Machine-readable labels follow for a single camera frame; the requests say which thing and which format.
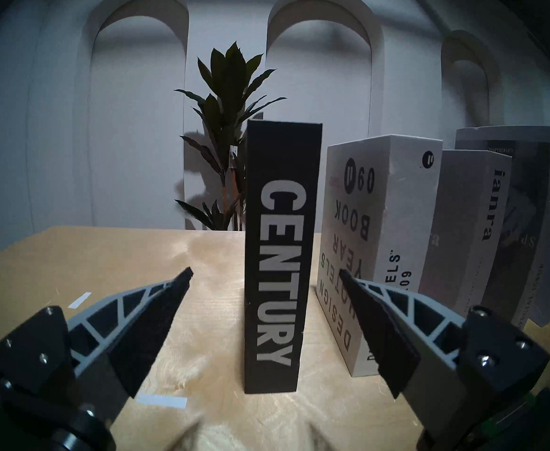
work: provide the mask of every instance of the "wood grain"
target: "wood grain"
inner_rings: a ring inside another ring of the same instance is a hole
[[[422,427],[402,395],[394,401],[380,377],[348,373],[314,293],[319,240],[295,393],[243,393],[244,233],[56,227],[25,239],[0,252],[0,339],[46,305],[70,318],[191,266],[190,289],[140,389],[185,396],[187,408],[130,399],[111,428],[119,451],[413,450]],[[550,324],[528,321],[525,331],[550,352]],[[550,364],[538,390],[545,385]]]

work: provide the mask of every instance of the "white paper strip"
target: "white paper strip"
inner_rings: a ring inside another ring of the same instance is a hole
[[[85,299],[87,299],[89,296],[91,296],[90,292],[86,292],[81,297],[79,297],[76,301],[74,301],[71,305],[68,306],[68,308],[77,308],[79,305],[85,302]]]
[[[187,405],[186,397],[160,396],[158,394],[138,394],[135,400],[140,404],[149,406],[174,407],[176,409],[185,409]]]

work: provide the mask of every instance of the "potted plant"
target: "potted plant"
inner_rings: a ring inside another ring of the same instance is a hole
[[[242,216],[246,202],[246,149],[245,135],[241,133],[241,126],[244,121],[266,106],[285,99],[280,97],[256,108],[256,105],[266,96],[264,95],[248,107],[246,106],[248,97],[275,71],[267,69],[251,80],[261,59],[262,54],[246,61],[237,42],[231,45],[225,54],[213,49],[210,69],[198,58],[198,69],[212,93],[204,99],[186,90],[176,90],[198,104],[198,108],[194,108],[194,111],[202,118],[204,129],[210,137],[213,148],[201,145],[185,135],[181,138],[200,152],[202,158],[219,175],[223,204],[221,210],[218,201],[215,200],[209,209],[203,202],[203,210],[200,210],[182,200],[176,200],[176,202],[184,211],[212,230],[226,231],[232,218],[233,229],[242,230]],[[236,190],[234,190],[233,201],[228,203],[226,176],[230,169],[230,158],[233,187]]]

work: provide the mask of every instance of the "white wall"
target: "white wall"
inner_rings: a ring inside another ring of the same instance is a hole
[[[89,161],[96,226],[181,229],[171,167],[183,134],[186,54],[164,23],[127,17],[98,34],[89,94]]]
[[[26,163],[27,98],[50,0],[15,0],[0,17],[0,249],[33,233]]]
[[[550,106],[550,62],[515,14],[497,0],[420,1],[445,32],[460,32],[474,40],[469,46],[488,75],[491,123],[550,126],[550,110],[545,108]],[[490,59],[499,72],[498,87],[490,84]],[[500,103],[494,100],[495,89],[502,92]],[[501,120],[494,118],[497,113],[502,114]]]
[[[457,129],[490,125],[490,92],[481,62],[461,40],[444,40],[441,59],[440,138],[454,148]]]
[[[267,66],[277,70],[263,92],[287,99],[267,107],[265,119],[323,124],[315,217],[321,232],[327,147],[368,136],[371,47],[345,25],[304,21],[274,41]]]
[[[92,46],[102,23],[130,1],[25,0],[0,19],[0,172],[11,172],[0,173],[0,248],[56,224],[93,223]],[[264,53],[269,19],[297,0],[176,1],[189,12],[185,88],[206,95],[196,57],[208,61],[213,47],[225,50],[233,41],[246,57]],[[440,136],[441,49],[449,35],[482,62],[490,123],[550,125],[550,63],[496,0],[329,1],[356,17],[373,49],[369,135]],[[184,102],[184,131],[202,136],[192,106]],[[185,198],[210,195],[206,184],[218,178],[208,173],[216,175],[193,165],[194,151],[186,151],[184,165],[182,141],[175,148],[172,168],[186,169]]]

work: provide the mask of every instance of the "screw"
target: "screw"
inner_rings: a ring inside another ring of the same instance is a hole
[[[479,364],[482,365],[482,367],[494,367],[496,365],[496,361],[494,358],[487,354],[480,354],[478,355]]]
[[[530,348],[530,343],[528,343],[526,340],[518,339],[515,343],[517,344],[517,347],[522,350],[526,350]]]

